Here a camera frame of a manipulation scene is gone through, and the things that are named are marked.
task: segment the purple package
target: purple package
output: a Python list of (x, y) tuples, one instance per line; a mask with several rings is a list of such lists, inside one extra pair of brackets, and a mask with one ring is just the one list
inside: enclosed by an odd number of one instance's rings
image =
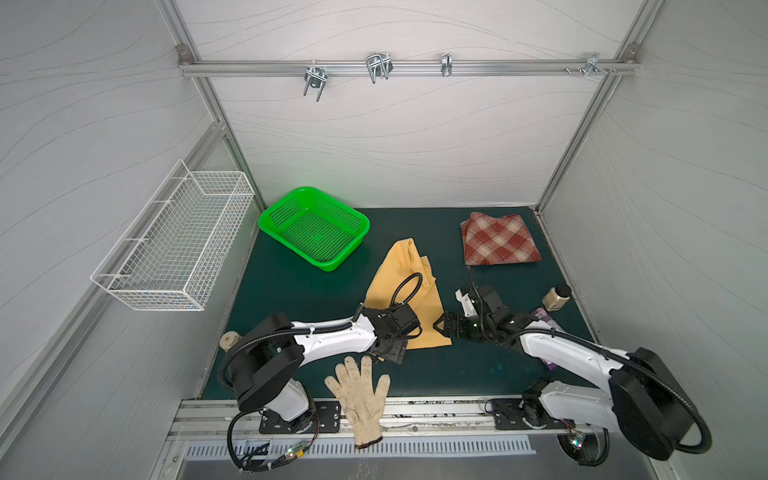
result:
[[(562, 329), (562, 328), (561, 328), (561, 327), (558, 325), (558, 323), (557, 323), (557, 322), (555, 322), (555, 321), (554, 321), (554, 319), (553, 319), (552, 317), (550, 317), (550, 316), (549, 316), (549, 314), (547, 313), (547, 310), (544, 310), (543, 308), (537, 308), (537, 309), (536, 309), (536, 310), (534, 310), (534, 311), (533, 311), (531, 314), (532, 314), (533, 316), (535, 316), (536, 318), (538, 318), (539, 320), (543, 320), (543, 321), (544, 321), (544, 322), (546, 322), (546, 323), (547, 323), (549, 326), (552, 326), (552, 327), (554, 327), (555, 329), (558, 329), (558, 330), (560, 330), (561, 332), (564, 332), (564, 331), (565, 331), (565, 330), (563, 330), (563, 329)], [(541, 361), (542, 361), (542, 362), (544, 362), (544, 364), (545, 364), (545, 365), (547, 366), (547, 368), (548, 368), (548, 369), (550, 369), (550, 370), (554, 370), (554, 369), (556, 369), (556, 368), (558, 367), (556, 364), (554, 364), (554, 363), (552, 363), (552, 362), (548, 362), (548, 361), (546, 361), (546, 360), (544, 360), (544, 359), (541, 359)]]

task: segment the black mounting plate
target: black mounting plate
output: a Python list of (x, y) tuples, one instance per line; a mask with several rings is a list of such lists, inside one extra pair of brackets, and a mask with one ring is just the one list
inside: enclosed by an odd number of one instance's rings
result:
[[(493, 425), (497, 430), (531, 430), (531, 427), (524, 420), (523, 411), (519, 405), (522, 399), (490, 399), (486, 403), (486, 409), (493, 414)], [(543, 429), (537, 430), (559, 430), (564, 429), (563, 422), (553, 419), (546, 413), (542, 417), (545, 420)]]
[[(320, 419), (320, 433), (338, 433), (339, 419), (341, 419), (341, 405), (336, 401), (315, 402), (317, 407), (317, 416)], [(311, 422), (306, 433), (314, 433), (316, 423)], [(288, 428), (288, 422), (283, 420), (277, 412), (265, 409), (261, 414), (261, 423), (259, 424), (259, 433), (263, 435), (272, 435), (276, 433), (295, 433)]]

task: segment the black bottle cap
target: black bottle cap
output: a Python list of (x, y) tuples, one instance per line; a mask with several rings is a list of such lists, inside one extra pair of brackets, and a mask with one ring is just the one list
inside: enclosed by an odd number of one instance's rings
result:
[(565, 283), (561, 283), (560, 285), (555, 285), (554, 292), (558, 296), (561, 296), (563, 298), (568, 298), (571, 296), (571, 288)]

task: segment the white wire basket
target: white wire basket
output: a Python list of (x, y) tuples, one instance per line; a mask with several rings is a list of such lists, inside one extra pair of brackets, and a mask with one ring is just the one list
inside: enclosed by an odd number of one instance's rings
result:
[(179, 163), (186, 174), (169, 174), (155, 194), (166, 198), (147, 204), (91, 276), (134, 310), (203, 310), (253, 200), (243, 172)]

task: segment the brown glove hem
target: brown glove hem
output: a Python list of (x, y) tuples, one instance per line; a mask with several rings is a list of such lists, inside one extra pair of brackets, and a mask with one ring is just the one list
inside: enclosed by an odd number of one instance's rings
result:
[(362, 445), (355, 445), (355, 448), (356, 448), (356, 449), (358, 449), (358, 450), (367, 449), (367, 448), (368, 448), (368, 447), (370, 447), (371, 445), (374, 445), (374, 444), (376, 444), (376, 443), (379, 443), (379, 442), (381, 442), (381, 441), (382, 441), (382, 439), (383, 439), (383, 437), (378, 437), (376, 440), (371, 440), (371, 441), (370, 441), (370, 442), (368, 442), (368, 443), (363, 443)]

